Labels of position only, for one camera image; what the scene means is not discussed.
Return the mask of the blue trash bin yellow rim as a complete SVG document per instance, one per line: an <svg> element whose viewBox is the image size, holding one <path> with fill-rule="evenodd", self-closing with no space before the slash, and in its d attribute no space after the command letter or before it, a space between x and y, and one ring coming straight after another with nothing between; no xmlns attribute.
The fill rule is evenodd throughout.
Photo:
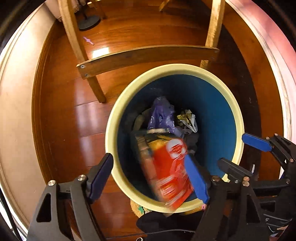
<svg viewBox="0 0 296 241"><path fill-rule="evenodd" d="M239 164L243 117L229 88L211 72L189 64L153 68L133 80L108 119L105 150L112 177L135 203L179 213L209 200L203 178L188 159L227 180L225 158Z"/></svg>

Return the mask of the right yellow slipper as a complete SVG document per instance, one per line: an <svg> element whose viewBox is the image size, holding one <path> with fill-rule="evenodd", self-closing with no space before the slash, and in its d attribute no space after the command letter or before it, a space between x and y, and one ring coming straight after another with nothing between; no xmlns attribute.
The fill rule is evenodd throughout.
<svg viewBox="0 0 296 241"><path fill-rule="evenodd" d="M202 204L201 206L199 206L199 207L197 207L195 209L182 212L181 215L190 215L190 214L193 214L193 213L196 213L196 212L204 211L206 209L206 207L207 207L206 204Z"/></svg>

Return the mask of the red orange snack bag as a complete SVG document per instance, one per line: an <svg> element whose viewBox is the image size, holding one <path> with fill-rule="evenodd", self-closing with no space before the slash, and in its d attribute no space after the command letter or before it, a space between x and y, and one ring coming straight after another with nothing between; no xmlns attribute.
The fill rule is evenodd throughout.
<svg viewBox="0 0 296 241"><path fill-rule="evenodd" d="M193 192L184 165L187 145L165 129L133 131L132 145L154 197L175 212Z"/></svg>

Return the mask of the black gold crumpled wrapper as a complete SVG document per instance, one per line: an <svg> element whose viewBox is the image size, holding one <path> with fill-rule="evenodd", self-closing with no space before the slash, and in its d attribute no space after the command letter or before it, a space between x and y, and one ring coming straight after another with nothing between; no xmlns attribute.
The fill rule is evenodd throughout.
<svg viewBox="0 0 296 241"><path fill-rule="evenodd" d="M194 133L198 131L196 117L189 109L185 109L181 114L177 115L177 119L180 127L187 128Z"/></svg>

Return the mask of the purple plastic bag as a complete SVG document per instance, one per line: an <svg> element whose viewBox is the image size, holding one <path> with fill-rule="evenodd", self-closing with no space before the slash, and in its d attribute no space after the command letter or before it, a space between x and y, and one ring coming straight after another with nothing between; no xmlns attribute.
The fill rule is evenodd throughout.
<svg viewBox="0 0 296 241"><path fill-rule="evenodd" d="M165 96L157 97L151 107L147 129L165 129L167 132L181 138L183 133L175 127L174 106L171 105Z"/></svg>

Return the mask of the pink bed sheet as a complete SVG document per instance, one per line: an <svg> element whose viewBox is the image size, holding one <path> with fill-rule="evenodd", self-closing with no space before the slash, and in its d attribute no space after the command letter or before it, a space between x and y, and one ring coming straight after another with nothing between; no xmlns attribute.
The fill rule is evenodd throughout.
<svg viewBox="0 0 296 241"><path fill-rule="evenodd" d="M252 1L226 1L224 26L250 72L263 137L274 133L295 142L295 71L285 60L292 47L275 22Z"/></svg>

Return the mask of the yellow slipper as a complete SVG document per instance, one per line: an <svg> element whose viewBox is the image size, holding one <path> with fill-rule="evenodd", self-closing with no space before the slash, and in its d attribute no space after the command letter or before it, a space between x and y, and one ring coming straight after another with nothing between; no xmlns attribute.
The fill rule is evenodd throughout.
<svg viewBox="0 0 296 241"><path fill-rule="evenodd" d="M141 216L151 212L150 209L147 209L141 205L139 205L138 203L134 202L133 200L130 200L130 207L133 211L133 213L140 218Z"/></svg>
<svg viewBox="0 0 296 241"><path fill-rule="evenodd" d="M193 213L196 213L196 212L204 211L206 209L206 207L207 207L206 204L202 204L201 206L199 206L199 207L197 207L195 209L182 212L181 215L190 215L190 214L193 214Z"/></svg>

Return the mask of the wooden table frame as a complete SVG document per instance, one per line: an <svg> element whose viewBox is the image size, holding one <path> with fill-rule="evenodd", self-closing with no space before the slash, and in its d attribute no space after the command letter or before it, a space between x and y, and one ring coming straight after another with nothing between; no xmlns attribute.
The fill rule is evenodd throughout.
<svg viewBox="0 0 296 241"><path fill-rule="evenodd" d="M78 24L74 16L71 1L59 1L58 5L68 40L78 62L76 67L81 77L88 81L89 86L100 103L105 102L106 97L96 78L99 74L139 63L195 58L201 60L201 68L207 69L209 62L216 60L219 53L217 45L224 18L225 1L212 1L210 22L204 46L144 46L105 54L92 59L88 58L82 39L79 37Z"/></svg>

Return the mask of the left yellow slipper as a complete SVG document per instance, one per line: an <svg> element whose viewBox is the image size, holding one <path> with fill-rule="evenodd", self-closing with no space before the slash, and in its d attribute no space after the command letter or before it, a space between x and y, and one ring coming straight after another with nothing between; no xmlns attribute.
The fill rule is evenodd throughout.
<svg viewBox="0 0 296 241"><path fill-rule="evenodd" d="M130 200L130 207L133 211L133 213L140 218L141 216L151 212L150 209L147 209L141 205L139 205L138 203L134 202L133 200Z"/></svg>

